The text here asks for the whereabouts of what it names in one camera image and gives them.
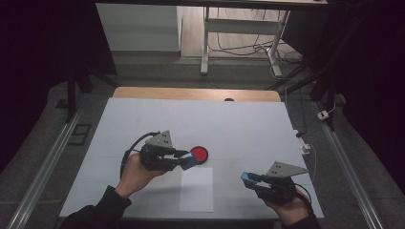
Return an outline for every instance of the human hand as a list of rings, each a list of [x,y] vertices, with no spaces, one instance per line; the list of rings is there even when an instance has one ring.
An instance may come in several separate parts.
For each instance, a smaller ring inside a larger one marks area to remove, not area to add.
[[[297,189],[297,192],[302,196],[308,198],[300,190]],[[265,204],[267,207],[272,208],[277,213],[280,220],[282,221],[282,223],[284,223],[285,226],[290,226],[295,222],[301,219],[305,219],[309,216],[309,211],[306,204],[298,197],[295,197],[291,202],[284,205],[277,205],[269,201],[265,201]]]
[[[116,192],[123,198],[128,198],[144,188],[153,178],[165,174],[167,171],[150,171],[139,159],[139,154],[130,155],[125,164]]]

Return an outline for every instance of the red disc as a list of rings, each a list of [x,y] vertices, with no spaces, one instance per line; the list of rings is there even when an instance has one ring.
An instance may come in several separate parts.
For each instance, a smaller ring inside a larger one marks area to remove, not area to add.
[[[191,152],[199,162],[199,165],[204,164],[208,160],[208,151],[203,146],[196,146],[191,149]]]

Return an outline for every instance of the wall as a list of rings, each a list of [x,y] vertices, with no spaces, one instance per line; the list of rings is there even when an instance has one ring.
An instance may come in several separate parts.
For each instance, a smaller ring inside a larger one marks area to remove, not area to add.
[[[111,51],[181,49],[181,8],[96,4]]]

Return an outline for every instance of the sleeve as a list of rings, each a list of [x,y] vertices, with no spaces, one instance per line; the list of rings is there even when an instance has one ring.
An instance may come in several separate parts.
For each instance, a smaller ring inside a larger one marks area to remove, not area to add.
[[[305,219],[301,219],[294,224],[286,227],[283,225],[284,229],[321,229],[318,219],[314,214],[311,214]]]
[[[60,229],[113,229],[117,227],[125,209],[131,205],[129,199],[123,199],[115,188],[108,186],[101,201],[88,205],[65,218]]]

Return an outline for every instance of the cable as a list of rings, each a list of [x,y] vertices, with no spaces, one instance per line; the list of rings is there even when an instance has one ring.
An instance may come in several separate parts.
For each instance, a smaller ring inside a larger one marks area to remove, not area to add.
[[[319,120],[318,116],[315,116],[315,117],[309,122],[309,124],[307,125],[307,131],[308,131],[309,127],[312,125],[312,123],[313,123],[315,120]]]
[[[296,59],[296,58],[292,58],[292,59],[294,59],[295,61],[290,61],[290,60],[288,60],[288,59],[286,58],[286,55],[287,55],[287,54],[293,53],[293,52],[297,52],[297,51],[287,52],[287,53],[284,54],[284,57],[281,57],[280,52],[277,50],[276,53],[277,53],[278,56],[275,56],[275,57],[276,57],[276,59],[277,59],[278,61],[280,61],[280,63],[282,63],[282,64],[284,64],[284,65],[301,64],[301,63],[302,63],[302,60],[299,60],[299,59]]]
[[[295,67],[295,69],[293,69],[288,75],[286,75],[286,77],[284,78],[279,78],[280,81],[274,83],[273,85],[270,85],[268,87],[265,88],[265,90],[274,90],[277,86],[283,84],[286,81],[289,81],[290,79],[292,79],[296,74],[300,73],[301,71],[303,71],[306,68],[305,65],[299,65],[297,67]]]
[[[307,192],[308,198],[309,198],[309,204],[312,204],[312,198],[310,197],[310,193],[308,192],[308,190],[307,190],[306,188],[304,188],[304,186],[302,186],[301,184],[297,184],[297,183],[294,183],[294,184],[295,184],[296,186],[298,186],[298,187],[304,189],[304,190]]]
[[[217,89],[220,89],[220,87],[219,87],[218,85],[214,84],[214,83],[208,82],[208,84],[214,86],[214,87],[217,88]]]
[[[124,157],[122,158],[122,161],[121,161],[121,168],[120,168],[120,171],[119,171],[119,178],[122,177],[122,173],[124,172],[125,164],[126,164],[126,161],[127,161],[128,157],[129,157],[129,155],[131,154],[132,151],[136,151],[134,148],[138,145],[138,143],[140,143],[142,140],[144,140],[148,136],[155,136],[155,135],[158,135],[158,134],[160,134],[160,132],[150,132],[148,134],[145,134],[145,135],[141,136],[140,138],[138,138],[138,140],[134,144],[132,144],[132,146],[129,148],[129,150],[125,151]]]
[[[219,18],[219,15],[220,15],[220,9],[217,8],[217,18]],[[266,16],[266,10],[265,10],[265,13],[264,13],[264,15],[263,15],[263,19],[262,19],[262,20],[265,20],[265,16]],[[233,47],[233,48],[223,48],[223,47],[221,46],[221,42],[220,42],[220,35],[219,35],[219,33],[217,32],[217,43],[218,43],[218,46],[220,47],[220,49],[219,49],[219,50],[214,50],[214,49],[212,49],[212,48],[209,46],[209,44],[208,44],[208,49],[211,50],[211,51],[213,51],[213,52],[225,52],[225,53],[234,54],[234,55],[252,55],[252,54],[255,54],[255,53],[259,52],[259,51],[262,49],[262,48],[259,48],[259,49],[256,48],[256,43],[257,43],[257,40],[258,40],[258,39],[259,39],[259,35],[256,37],[255,43],[254,43],[253,45],[241,46],[241,47]],[[259,46],[263,46],[263,45],[265,45],[265,44],[270,44],[270,43],[272,43],[272,42],[273,42],[273,41],[268,41],[268,42],[259,44]],[[245,48],[250,48],[250,47],[252,47],[255,51],[254,51],[254,52],[249,52],[249,53],[235,53],[235,52],[229,52],[230,50],[240,50],[240,49],[245,49]]]
[[[318,158],[316,157],[315,147],[312,144],[308,144],[308,145],[313,149],[313,154],[315,155],[315,165],[314,165],[314,168],[313,168],[312,179],[310,180],[310,181],[312,181],[312,184],[313,184],[313,181],[315,180],[315,175],[316,175],[316,165],[318,163]]]
[[[331,113],[331,112],[333,112],[333,110],[336,108],[336,101],[333,101],[333,108],[330,110],[330,111],[328,111],[328,114],[329,113]]]
[[[256,20],[258,14],[259,14],[259,10],[256,9],[256,14],[252,18],[252,20]]]

